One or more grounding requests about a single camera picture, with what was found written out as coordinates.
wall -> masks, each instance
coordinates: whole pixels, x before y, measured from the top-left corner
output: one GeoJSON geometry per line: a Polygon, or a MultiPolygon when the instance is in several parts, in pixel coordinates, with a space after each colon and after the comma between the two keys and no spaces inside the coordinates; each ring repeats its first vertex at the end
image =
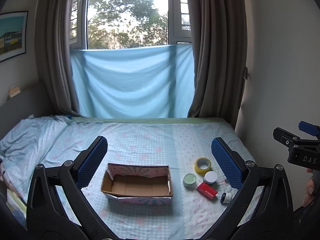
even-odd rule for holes
{"type": "Polygon", "coordinates": [[[29,11],[26,33],[26,54],[0,62],[0,105],[7,100],[12,85],[21,89],[38,81],[34,53],[34,21],[37,0],[7,0],[0,13],[29,11]]]}
{"type": "Polygon", "coordinates": [[[287,162],[272,132],[302,138],[301,120],[320,125],[320,10],[314,0],[246,0],[249,79],[236,132],[259,165],[284,165],[294,208],[310,175],[287,162]]]}

metal bolt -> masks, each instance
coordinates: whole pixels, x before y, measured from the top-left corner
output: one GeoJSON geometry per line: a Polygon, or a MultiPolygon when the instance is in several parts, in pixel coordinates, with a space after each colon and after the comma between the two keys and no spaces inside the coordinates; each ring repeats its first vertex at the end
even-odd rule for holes
{"type": "Polygon", "coordinates": [[[283,166],[280,165],[280,164],[278,164],[278,165],[277,165],[277,169],[280,170],[280,171],[283,171],[283,166]]]}
{"type": "Polygon", "coordinates": [[[63,165],[69,167],[71,164],[72,164],[72,161],[71,160],[67,160],[67,161],[64,162],[63,165]]]}
{"type": "Polygon", "coordinates": [[[40,163],[40,164],[38,164],[38,165],[36,166],[36,170],[40,170],[40,169],[42,169],[42,167],[43,167],[43,165],[40,163]]]}
{"type": "Polygon", "coordinates": [[[248,167],[250,167],[250,168],[252,168],[252,167],[254,167],[254,162],[253,161],[247,161],[247,166],[248,167]]]}

framed picture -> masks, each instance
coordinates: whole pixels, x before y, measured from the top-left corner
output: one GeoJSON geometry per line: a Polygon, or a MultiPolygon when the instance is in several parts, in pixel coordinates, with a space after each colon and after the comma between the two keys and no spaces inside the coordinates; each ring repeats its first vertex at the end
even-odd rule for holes
{"type": "Polygon", "coordinates": [[[0,62],[26,52],[28,12],[0,14],[0,62]]]}

textured blue pad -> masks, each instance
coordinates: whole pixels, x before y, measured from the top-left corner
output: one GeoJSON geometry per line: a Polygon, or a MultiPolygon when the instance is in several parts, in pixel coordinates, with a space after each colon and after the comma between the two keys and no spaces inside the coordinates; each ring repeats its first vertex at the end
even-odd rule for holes
{"type": "Polygon", "coordinates": [[[301,121],[299,123],[299,130],[302,132],[305,132],[307,134],[310,134],[312,136],[318,136],[319,135],[319,130],[318,127],[316,127],[313,124],[301,121]]]}
{"type": "Polygon", "coordinates": [[[242,172],[217,138],[211,143],[211,152],[227,177],[230,186],[238,190],[241,189],[243,185],[242,172]]]}
{"type": "Polygon", "coordinates": [[[89,185],[103,157],[106,155],[107,150],[108,141],[103,137],[88,154],[87,158],[78,169],[78,181],[76,185],[79,189],[89,185]]]}

red box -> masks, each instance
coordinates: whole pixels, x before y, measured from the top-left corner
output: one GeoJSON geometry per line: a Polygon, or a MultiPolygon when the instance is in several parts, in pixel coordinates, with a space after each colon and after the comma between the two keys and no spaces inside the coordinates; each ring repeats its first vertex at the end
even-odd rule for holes
{"type": "Polygon", "coordinates": [[[214,190],[212,187],[210,187],[205,182],[202,182],[198,187],[197,191],[199,191],[202,195],[204,195],[206,198],[212,200],[216,195],[217,191],[214,190]]]}

